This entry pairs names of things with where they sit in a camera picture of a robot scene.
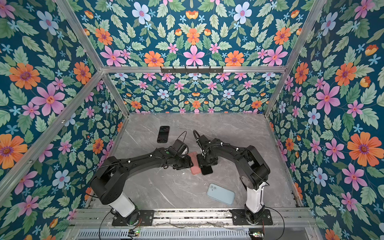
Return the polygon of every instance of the floral wall panel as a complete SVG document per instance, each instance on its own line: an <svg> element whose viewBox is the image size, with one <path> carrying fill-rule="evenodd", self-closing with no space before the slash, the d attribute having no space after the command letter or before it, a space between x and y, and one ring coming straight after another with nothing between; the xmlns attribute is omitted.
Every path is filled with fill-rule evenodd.
<svg viewBox="0 0 384 240"><path fill-rule="evenodd" d="M108 66L276 66L286 63L313 1L78 4L77 16Z"/></svg>
<svg viewBox="0 0 384 240"><path fill-rule="evenodd" d="M52 1L1 1L0 29L2 178L94 69Z"/></svg>
<svg viewBox="0 0 384 240"><path fill-rule="evenodd" d="M271 127L327 240L384 238L383 1L333 1Z"/></svg>
<svg viewBox="0 0 384 240"><path fill-rule="evenodd" d="M262 113L280 75L116 73L111 78L132 112Z"/></svg>
<svg viewBox="0 0 384 240"><path fill-rule="evenodd" d="M0 208L0 239L62 239L122 121L100 81Z"/></svg>

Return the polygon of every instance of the light blue smartphone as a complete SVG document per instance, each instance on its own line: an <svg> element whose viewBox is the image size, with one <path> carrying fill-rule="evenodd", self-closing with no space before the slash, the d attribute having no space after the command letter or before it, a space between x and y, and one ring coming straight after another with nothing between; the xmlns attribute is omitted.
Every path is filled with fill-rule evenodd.
<svg viewBox="0 0 384 240"><path fill-rule="evenodd" d="M235 200L235 193L233 191L213 183L209 185L207 196L228 205L232 205Z"/></svg>

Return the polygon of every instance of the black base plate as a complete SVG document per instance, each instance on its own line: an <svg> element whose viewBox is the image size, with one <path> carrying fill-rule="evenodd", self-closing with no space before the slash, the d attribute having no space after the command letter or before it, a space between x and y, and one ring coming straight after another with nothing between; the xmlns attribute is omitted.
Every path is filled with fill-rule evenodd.
<svg viewBox="0 0 384 240"><path fill-rule="evenodd" d="M139 210L139 218L141 219L140 226L152 226L154 210ZM127 226L123 218L118 215L117 219L113 219L112 226L121 227Z"/></svg>
<svg viewBox="0 0 384 240"><path fill-rule="evenodd" d="M233 225L250 225L249 222L246 220L246 218L243 217L245 216L244 209L233 209L232 211L234 212L232 214ZM262 219L264 221L264 225L273 225L271 212L269 210L264 210ZM263 221L260 220L260 222L257 223L257 225L263 225Z"/></svg>

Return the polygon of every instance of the diagonal metal beam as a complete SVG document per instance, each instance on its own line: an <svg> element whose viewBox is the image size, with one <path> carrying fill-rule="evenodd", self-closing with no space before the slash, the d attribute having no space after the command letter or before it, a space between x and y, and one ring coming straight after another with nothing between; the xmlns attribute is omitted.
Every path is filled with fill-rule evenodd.
<svg viewBox="0 0 384 240"><path fill-rule="evenodd" d="M284 87L285 81L288 79L289 74L292 71L293 66L296 63L297 58L299 57L299 54L301 52L301 49L304 47L304 44L319 16L321 13L321 10L324 6L324 4L327 2L327 0L314 0L314 3L312 5L312 8L308 14L307 19L305 20L303 29L301 31L300 36L298 37L295 46L292 49L292 52L288 58L287 64L286 64L286 71L283 73L283 75L280 77L280 80L271 96L271 99L268 103L268 108L265 111L265 116L267 117L269 113L271 112L274 104L276 103L279 94L281 90Z"/></svg>
<svg viewBox="0 0 384 240"><path fill-rule="evenodd" d="M130 67L130 66L121 66L121 67L111 67L106 66L103 67L103 72L105 73L161 73L162 70L169 70L169 73L172 71L176 71L177 73L184 73L187 69L188 72L193 71L195 73L199 73L199 70L207 71L209 67L201 66L201 67ZM284 73L286 71L285 66L241 66L241 67L223 67L223 71L225 73Z"/></svg>
<svg viewBox="0 0 384 240"><path fill-rule="evenodd" d="M80 44L83 46L85 52L92 61L96 70L100 70L103 67L103 63L96 50L93 48L88 36L85 35L84 28L82 27L79 19L74 13L71 5L68 3L67 0L56 0L56 4L59 7L60 11L63 13L65 19L69 23L72 31L75 33Z"/></svg>
<svg viewBox="0 0 384 240"><path fill-rule="evenodd" d="M128 109L124 104L124 101L122 100L122 97L120 93L118 92L118 89L116 88L115 84L113 84L113 81L109 74L104 73L103 74L103 81L105 82L105 85L107 85L107 88L111 92L112 97L116 101L116 104L119 106L120 111L124 115L124 117L128 117Z"/></svg>
<svg viewBox="0 0 384 240"><path fill-rule="evenodd" d="M59 133L64 123L71 119L72 114L84 102L89 93L97 86L102 77L102 72L97 71L89 80L89 82L77 93L72 101L64 108L64 110L53 120L51 125L40 135L40 137L32 144L23 157L15 164L13 168L4 176L0 182L0 205L7 199L11 191L24 177L33 163L45 151L47 145L52 142Z"/></svg>

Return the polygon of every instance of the pink phone case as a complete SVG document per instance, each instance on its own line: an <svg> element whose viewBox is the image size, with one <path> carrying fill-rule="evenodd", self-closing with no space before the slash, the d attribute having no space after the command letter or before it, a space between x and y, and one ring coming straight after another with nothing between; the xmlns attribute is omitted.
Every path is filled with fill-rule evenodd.
<svg viewBox="0 0 384 240"><path fill-rule="evenodd" d="M201 169L199 168L199 164L197 163L197 152L188 153L188 156L191 157L193 167L191 168L191 172L193 175L201 173Z"/></svg>

